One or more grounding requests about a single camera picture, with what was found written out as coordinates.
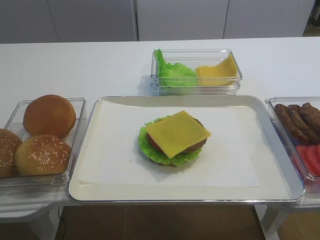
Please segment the right sesame bun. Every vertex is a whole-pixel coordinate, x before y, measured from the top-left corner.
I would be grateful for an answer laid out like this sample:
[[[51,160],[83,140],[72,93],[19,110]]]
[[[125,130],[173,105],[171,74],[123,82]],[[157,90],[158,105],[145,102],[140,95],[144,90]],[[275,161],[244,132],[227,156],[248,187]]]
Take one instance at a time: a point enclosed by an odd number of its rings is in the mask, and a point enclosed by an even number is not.
[[[37,135],[22,142],[14,156],[14,164],[22,176],[61,174],[66,171],[70,146],[54,135]]]

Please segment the green lettuce leaf on tray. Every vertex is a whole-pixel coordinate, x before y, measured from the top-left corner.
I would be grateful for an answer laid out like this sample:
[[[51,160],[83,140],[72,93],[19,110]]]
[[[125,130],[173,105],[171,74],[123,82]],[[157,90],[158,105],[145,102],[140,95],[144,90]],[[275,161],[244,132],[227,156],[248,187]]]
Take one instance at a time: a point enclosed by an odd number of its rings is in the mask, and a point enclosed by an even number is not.
[[[140,150],[151,161],[163,166],[181,166],[185,163],[195,160],[199,156],[199,153],[201,152],[202,148],[190,153],[180,152],[173,158],[169,158],[164,152],[158,151],[157,149],[153,148],[152,145],[149,143],[147,139],[147,130],[146,130],[147,126],[152,125],[156,122],[162,121],[168,117],[169,115],[165,117],[156,118],[153,121],[145,123],[140,128],[139,135],[138,135],[138,146]]]

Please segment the clear lettuce cheese container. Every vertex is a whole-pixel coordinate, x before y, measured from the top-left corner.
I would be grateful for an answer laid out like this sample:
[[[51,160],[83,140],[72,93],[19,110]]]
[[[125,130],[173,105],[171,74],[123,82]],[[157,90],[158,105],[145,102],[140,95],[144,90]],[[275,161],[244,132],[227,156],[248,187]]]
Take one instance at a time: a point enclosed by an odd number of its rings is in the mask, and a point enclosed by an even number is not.
[[[171,95],[236,95],[241,87],[243,75],[236,62],[233,52],[230,49],[160,49],[167,63],[181,63],[194,70],[200,66],[215,66],[228,57],[233,57],[237,68],[237,78],[234,83],[221,86],[203,86],[199,84],[197,76],[197,86],[161,86],[157,74],[157,60],[152,53],[150,85],[152,91],[158,96]]]

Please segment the right brown patty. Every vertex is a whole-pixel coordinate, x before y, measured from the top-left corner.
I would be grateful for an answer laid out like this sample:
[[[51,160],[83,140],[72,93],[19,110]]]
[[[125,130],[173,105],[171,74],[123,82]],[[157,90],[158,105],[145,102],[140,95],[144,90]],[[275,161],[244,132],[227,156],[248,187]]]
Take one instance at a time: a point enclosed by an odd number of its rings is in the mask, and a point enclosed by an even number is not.
[[[316,107],[313,107],[309,102],[306,102],[300,108],[299,114],[305,123],[317,135],[320,135],[320,110]]]

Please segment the yellow cheese slice stack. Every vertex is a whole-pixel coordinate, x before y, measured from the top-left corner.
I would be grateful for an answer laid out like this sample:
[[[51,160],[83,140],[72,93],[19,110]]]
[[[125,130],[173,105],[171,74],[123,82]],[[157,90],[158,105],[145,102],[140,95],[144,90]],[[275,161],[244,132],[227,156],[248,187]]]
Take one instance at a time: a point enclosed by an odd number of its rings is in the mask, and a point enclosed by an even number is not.
[[[237,78],[237,67],[231,54],[217,65],[204,65],[195,69],[200,86],[227,86]]]

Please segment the left brown patty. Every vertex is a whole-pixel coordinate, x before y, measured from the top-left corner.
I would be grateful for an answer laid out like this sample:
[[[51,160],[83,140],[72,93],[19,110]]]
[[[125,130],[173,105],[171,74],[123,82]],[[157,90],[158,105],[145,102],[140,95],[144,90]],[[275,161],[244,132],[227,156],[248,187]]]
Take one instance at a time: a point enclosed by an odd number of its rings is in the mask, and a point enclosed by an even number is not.
[[[294,124],[287,107],[283,104],[276,104],[274,111],[283,127],[298,140],[301,144],[309,145],[309,138]]]

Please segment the brown patty on tray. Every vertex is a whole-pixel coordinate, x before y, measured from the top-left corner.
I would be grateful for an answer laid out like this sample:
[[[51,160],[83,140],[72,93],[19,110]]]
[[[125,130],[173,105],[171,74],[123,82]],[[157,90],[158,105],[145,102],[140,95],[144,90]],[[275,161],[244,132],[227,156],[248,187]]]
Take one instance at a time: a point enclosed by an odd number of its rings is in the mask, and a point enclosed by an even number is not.
[[[207,138],[205,138],[204,140],[186,148],[184,151],[182,151],[182,153],[192,153],[192,152],[195,152],[196,150],[198,149],[201,149],[203,147],[203,145],[205,145],[207,142]]]

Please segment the white paper liner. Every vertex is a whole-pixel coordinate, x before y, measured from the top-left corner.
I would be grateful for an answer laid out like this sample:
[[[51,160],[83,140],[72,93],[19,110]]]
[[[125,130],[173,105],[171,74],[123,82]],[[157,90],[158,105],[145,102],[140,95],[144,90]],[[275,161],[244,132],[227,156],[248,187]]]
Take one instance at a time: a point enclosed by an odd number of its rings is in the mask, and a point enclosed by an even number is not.
[[[261,131],[255,111],[240,107],[188,107],[211,133],[197,159],[179,167],[151,162],[140,151],[140,128],[180,107],[137,107],[104,101],[94,124],[79,180],[97,184],[257,187],[251,155]]]

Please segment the left sesame bun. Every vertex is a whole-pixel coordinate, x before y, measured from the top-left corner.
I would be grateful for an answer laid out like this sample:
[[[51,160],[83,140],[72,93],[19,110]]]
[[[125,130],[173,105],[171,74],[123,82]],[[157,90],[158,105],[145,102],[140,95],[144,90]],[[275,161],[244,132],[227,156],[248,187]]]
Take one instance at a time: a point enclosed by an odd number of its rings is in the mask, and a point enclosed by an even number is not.
[[[8,178],[16,173],[15,153],[21,139],[12,131],[0,129],[0,177]]]

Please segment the sesame bun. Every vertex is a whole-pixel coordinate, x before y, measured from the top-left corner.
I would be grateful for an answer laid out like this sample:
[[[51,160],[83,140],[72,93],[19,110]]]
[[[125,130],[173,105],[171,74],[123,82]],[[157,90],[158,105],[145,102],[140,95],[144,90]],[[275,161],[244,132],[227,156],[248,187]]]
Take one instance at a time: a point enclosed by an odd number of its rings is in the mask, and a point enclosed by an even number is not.
[[[70,146],[54,135],[37,135],[22,142],[14,156],[14,164],[22,176],[61,174],[66,171]]]
[[[0,177],[8,178],[16,173],[15,153],[21,139],[12,131],[0,129]]]

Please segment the clear bun container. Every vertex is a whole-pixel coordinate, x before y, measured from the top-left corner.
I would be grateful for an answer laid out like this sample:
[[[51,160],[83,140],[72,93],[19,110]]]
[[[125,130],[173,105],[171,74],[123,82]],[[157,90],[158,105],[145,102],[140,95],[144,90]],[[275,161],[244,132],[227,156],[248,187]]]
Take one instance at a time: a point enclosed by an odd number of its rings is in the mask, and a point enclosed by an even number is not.
[[[72,130],[63,139],[71,148],[65,172],[49,175],[2,177],[0,179],[1,195],[55,191],[66,188],[76,164],[87,127],[86,100],[82,97],[68,98],[67,100],[75,110],[76,121]],[[20,101],[4,126],[5,129],[15,133],[23,142],[31,137],[23,127],[24,113],[31,102],[31,100]]]

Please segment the green lettuce in container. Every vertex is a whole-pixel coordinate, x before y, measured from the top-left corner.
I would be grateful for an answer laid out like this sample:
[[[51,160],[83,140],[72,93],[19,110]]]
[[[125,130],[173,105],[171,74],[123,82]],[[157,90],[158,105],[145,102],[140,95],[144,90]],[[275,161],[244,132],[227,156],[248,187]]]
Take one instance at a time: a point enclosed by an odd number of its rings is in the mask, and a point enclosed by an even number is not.
[[[193,87],[198,85],[194,70],[179,62],[174,64],[166,62],[160,49],[156,49],[153,53],[157,61],[156,76],[160,86]]]

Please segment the right red tomato slice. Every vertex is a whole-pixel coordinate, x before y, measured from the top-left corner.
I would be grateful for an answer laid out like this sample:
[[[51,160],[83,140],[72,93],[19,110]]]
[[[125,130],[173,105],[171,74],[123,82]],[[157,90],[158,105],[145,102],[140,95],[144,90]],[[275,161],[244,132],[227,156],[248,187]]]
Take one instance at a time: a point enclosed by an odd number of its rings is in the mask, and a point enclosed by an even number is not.
[[[317,169],[320,170],[320,144],[318,144],[315,148],[315,156],[316,156]]]

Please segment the middle brown patty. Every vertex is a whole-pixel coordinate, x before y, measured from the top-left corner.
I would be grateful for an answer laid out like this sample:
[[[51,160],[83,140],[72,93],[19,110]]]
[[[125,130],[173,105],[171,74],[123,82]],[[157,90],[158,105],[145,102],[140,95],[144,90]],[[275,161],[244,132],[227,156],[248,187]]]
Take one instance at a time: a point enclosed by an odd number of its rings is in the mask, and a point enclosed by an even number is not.
[[[300,116],[301,107],[297,104],[290,104],[286,108],[295,126],[308,138],[309,144],[319,144],[320,137],[306,124],[306,122]]]

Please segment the middle red tomato slice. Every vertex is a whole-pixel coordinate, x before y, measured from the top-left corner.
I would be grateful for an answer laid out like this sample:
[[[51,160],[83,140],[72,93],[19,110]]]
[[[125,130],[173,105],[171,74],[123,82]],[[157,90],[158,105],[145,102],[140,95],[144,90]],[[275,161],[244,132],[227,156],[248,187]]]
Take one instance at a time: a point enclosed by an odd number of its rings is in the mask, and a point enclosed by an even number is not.
[[[310,145],[307,147],[306,150],[306,158],[308,161],[308,164],[310,166],[310,169],[312,171],[312,174],[316,177],[320,176],[320,161],[318,160],[317,154],[316,154],[316,145]]]

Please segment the plain smooth bun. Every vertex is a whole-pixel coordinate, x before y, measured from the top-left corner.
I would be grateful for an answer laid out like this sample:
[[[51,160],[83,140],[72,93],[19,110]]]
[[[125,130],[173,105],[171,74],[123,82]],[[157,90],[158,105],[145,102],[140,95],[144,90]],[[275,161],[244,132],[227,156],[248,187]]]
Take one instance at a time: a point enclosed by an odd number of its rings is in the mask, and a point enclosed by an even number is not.
[[[76,112],[65,98],[49,94],[33,100],[26,108],[23,126],[31,136],[66,137],[76,122]]]

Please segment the silver metal tray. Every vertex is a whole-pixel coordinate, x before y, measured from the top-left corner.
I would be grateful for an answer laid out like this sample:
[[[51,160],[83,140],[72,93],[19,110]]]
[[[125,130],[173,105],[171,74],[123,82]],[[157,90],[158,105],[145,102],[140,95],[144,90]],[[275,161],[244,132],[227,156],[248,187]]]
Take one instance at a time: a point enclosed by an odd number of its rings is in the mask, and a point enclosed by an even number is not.
[[[133,107],[180,107],[181,111],[186,108],[252,108],[261,132],[250,158],[258,186],[106,184],[79,180],[103,102]],[[97,100],[68,187],[70,196],[79,202],[289,202],[301,198],[304,190],[264,104],[248,95],[109,96]]]

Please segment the clear patty tomato container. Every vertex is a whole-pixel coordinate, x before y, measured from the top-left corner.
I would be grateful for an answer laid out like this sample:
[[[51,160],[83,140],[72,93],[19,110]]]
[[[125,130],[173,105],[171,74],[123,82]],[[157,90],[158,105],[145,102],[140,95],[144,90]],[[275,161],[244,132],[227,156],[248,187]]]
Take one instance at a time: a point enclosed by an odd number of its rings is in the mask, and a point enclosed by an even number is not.
[[[276,129],[279,138],[288,154],[292,166],[295,169],[296,175],[299,177],[300,182],[304,187],[305,193],[319,193],[320,192],[320,176],[311,175],[305,164],[303,163],[296,147],[299,145],[303,146],[317,146],[319,144],[308,144],[305,145],[300,143],[293,137],[282,125],[278,116],[275,112],[275,105],[282,104],[286,107],[288,105],[299,105],[302,107],[304,103],[310,103],[313,107],[320,110],[320,98],[319,97],[274,97],[266,101],[268,105],[268,112],[274,128]]]

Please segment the left red tomato slice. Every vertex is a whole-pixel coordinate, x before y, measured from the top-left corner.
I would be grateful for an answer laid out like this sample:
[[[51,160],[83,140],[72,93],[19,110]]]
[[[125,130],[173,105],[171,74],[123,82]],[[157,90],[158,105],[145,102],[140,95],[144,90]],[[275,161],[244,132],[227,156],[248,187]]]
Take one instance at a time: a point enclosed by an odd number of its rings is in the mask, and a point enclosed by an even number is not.
[[[296,147],[296,150],[301,158],[301,160],[303,161],[306,169],[308,170],[308,172],[313,175],[316,176],[317,175],[317,171],[316,168],[314,167],[312,161],[307,157],[307,150],[308,150],[308,146],[306,145],[298,145]]]

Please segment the red tomato slice on tray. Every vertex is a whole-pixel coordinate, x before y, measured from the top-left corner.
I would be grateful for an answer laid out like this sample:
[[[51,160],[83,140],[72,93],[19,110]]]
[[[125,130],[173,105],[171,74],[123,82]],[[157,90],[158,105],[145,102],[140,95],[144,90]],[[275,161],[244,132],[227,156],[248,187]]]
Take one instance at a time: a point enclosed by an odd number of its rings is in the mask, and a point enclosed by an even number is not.
[[[163,152],[162,148],[158,145],[158,143],[160,143],[160,144],[163,145],[164,139],[163,139],[162,137],[161,137],[161,138],[158,138],[157,141],[156,141],[156,140],[154,140],[154,139],[152,138],[152,136],[151,136],[149,133],[147,133],[146,136],[147,136],[148,142],[151,144],[151,146],[152,146],[154,149],[156,149],[156,150],[158,150],[158,151],[160,151],[160,152]]]

